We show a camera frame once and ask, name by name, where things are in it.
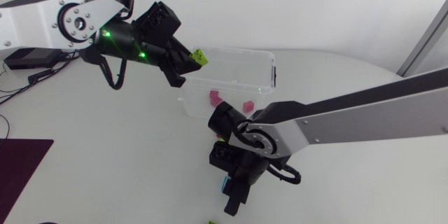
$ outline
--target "dark red mat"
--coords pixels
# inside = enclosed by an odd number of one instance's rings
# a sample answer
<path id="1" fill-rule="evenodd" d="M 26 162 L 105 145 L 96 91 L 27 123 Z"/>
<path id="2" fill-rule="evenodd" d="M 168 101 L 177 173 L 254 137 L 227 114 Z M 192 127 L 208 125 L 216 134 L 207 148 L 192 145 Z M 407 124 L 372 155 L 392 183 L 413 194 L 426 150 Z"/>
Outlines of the dark red mat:
<path id="1" fill-rule="evenodd" d="M 52 144 L 53 140 L 0 139 L 0 223 Z"/>

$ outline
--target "cable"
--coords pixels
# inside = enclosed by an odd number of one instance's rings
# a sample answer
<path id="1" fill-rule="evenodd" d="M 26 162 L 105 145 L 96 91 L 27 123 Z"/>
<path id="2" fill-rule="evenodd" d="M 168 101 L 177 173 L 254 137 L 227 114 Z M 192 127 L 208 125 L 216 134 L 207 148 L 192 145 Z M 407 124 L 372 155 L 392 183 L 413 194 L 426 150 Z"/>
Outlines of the cable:
<path id="1" fill-rule="evenodd" d="M 5 64 L 6 64 L 6 63 L 3 61 L 3 65 L 2 65 L 2 67 L 3 67 L 3 71 L 0 73 L 0 76 L 1 76 L 2 74 L 6 73 Z"/>
<path id="2" fill-rule="evenodd" d="M 120 66 L 120 73 L 118 74 L 118 80 L 117 80 L 117 83 L 114 83 L 111 68 L 109 67 L 109 64 L 107 63 L 106 58 L 101 57 L 101 62 L 99 63 L 99 67 L 103 71 L 103 74 L 104 74 L 104 77 L 106 78 L 107 83 L 114 90 L 119 90 L 123 86 L 123 83 L 125 82 L 126 65 L 127 65 L 127 60 L 122 59 L 121 66 Z"/>
<path id="3" fill-rule="evenodd" d="M 7 139 L 8 136 L 9 136 L 9 129 L 10 129 L 11 127 L 10 127 L 10 125 L 9 125 L 8 119 L 6 119 L 6 117 L 4 117 L 3 115 L 0 115 L 0 116 L 1 116 L 3 119 L 5 119 L 6 123 L 8 124 L 8 131 L 7 131 L 7 133 L 6 133 L 6 137 L 5 137 L 5 139 Z"/>
<path id="4" fill-rule="evenodd" d="M 271 166 L 268 166 L 268 167 L 266 168 L 266 170 L 267 170 L 270 174 L 276 176 L 276 177 L 279 178 L 280 180 L 286 181 L 286 182 L 288 182 L 288 183 L 292 183 L 292 184 L 294 184 L 294 185 L 298 185 L 298 184 L 300 184 L 300 182 L 301 182 L 301 180 L 302 180 L 302 177 L 301 177 L 301 175 L 300 175 L 300 173 L 299 173 L 298 171 L 296 171 L 294 168 L 290 167 L 290 166 L 287 165 L 287 164 L 284 165 L 284 168 L 283 168 L 283 169 L 285 170 L 285 172 L 288 172 L 289 174 L 294 175 L 294 178 L 291 178 L 291 177 L 288 177 L 288 176 L 285 176 L 285 175 L 279 173 L 278 171 L 276 171 L 276 170 L 275 170 L 274 168 L 272 168 Z"/>
<path id="5" fill-rule="evenodd" d="M 54 73 L 52 73 L 52 74 L 50 74 L 50 75 L 48 75 L 48 76 L 46 76 L 46 77 L 44 77 L 44 78 L 42 78 L 42 79 L 40 79 L 40 80 L 37 80 L 36 82 L 34 82 L 34 83 L 32 83 L 32 84 L 29 84 L 29 85 L 27 85 L 27 86 L 18 88 L 18 89 L 16 89 L 16 90 L 2 91 L 2 92 L 14 92 L 14 91 L 17 91 L 17 92 L 15 92 L 15 93 L 13 93 L 13 94 L 7 94 L 7 95 L 4 95 L 4 96 L 0 97 L 0 99 L 7 97 L 7 98 L 4 99 L 3 101 L 0 101 L 0 105 L 4 104 L 5 102 L 7 102 L 7 101 L 9 101 L 10 99 L 14 98 L 16 95 L 23 93 L 24 91 L 26 91 L 26 90 L 28 90 L 29 88 L 33 87 L 35 84 L 40 83 L 40 82 L 42 82 L 42 81 L 44 81 L 44 80 L 46 80 L 46 79 L 48 79 L 48 78 L 51 78 L 51 77 L 53 77 L 55 74 L 59 73 L 59 72 L 60 72 L 61 70 L 63 70 L 66 66 L 68 66 L 68 65 L 70 64 L 71 61 L 73 61 L 73 60 L 79 58 L 79 56 L 77 56 L 77 57 L 75 56 L 75 54 L 76 54 L 77 52 L 78 52 L 78 50 L 75 50 L 74 52 L 70 52 L 70 54 L 71 54 L 72 56 L 71 56 L 66 62 L 64 62 L 64 64 L 63 64 L 60 68 L 58 68 L 58 69 L 54 69 Z"/>

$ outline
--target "blue component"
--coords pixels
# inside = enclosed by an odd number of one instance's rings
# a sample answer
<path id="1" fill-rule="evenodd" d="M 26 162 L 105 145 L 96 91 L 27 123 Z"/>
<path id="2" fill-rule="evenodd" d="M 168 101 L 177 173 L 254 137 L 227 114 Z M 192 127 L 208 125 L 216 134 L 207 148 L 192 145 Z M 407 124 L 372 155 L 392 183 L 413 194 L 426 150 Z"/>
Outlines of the blue component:
<path id="1" fill-rule="evenodd" d="M 223 187 L 221 188 L 221 192 L 224 192 L 225 185 L 227 185 L 227 182 L 228 182 L 230 179 L 232 179 L 232 178 L 230 178 L 229 176 L 226 176 L 226 177 L 224 178 L 224 183 L 223 183 Z"/>

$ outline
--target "transparent plastic box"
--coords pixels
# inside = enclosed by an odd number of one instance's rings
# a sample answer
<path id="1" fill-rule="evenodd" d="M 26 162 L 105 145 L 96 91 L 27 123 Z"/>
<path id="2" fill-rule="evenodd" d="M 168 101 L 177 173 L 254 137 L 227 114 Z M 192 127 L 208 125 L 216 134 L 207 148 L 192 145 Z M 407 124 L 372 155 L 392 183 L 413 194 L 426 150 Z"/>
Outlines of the transparent plastic box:
<path id="1" fill-rule="evenodd" d="M 199 71 L 183 75 L 186 82 L 180 89 L 187 114 L 210 118 L 215 107 L 210 91 L 245 116 L 264 108 L 265 96 L 275 88 L 275 56 L 270 52 L 232 48 L 193 47 L 202 49 L 209 63 Z M 252 111 L 243 111 L 245 102 L 253 102 Z"/>

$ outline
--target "pink cube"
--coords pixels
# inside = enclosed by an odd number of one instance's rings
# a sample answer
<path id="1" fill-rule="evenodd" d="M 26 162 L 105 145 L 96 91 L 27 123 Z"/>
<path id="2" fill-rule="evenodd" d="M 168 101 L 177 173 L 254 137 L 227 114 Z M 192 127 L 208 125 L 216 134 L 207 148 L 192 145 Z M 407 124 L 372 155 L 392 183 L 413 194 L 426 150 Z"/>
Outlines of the pink cube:
<path id="1" fill-rule="evenodd" d="M 221 102 L 223 102 L 223 100 L 221 99 L 221 98 L 219 98 L 219 97 L 215 97 L 215 98 L 211 98 L 210 99 L 210 104 L 213 106 L 213 107 L 217 107 L 219 104 L 221 104 Z"/>
<path id="2" fill-rule="evenodd" d="M 244 102 L 244 104 L 243 104 L 243 111 L 245 113 L 252 112 L 254 108 L 255 108 L 255 104 L 253 103 L 253 101 L 247 101 L 247 102 Z"/>
<path id="3" fill-rule="evenodd" d="M 210 99 L 213 99 L 213 98 L 219 98 L 219 91 L 217 91 L 217 90 L 210 90 Z"/>

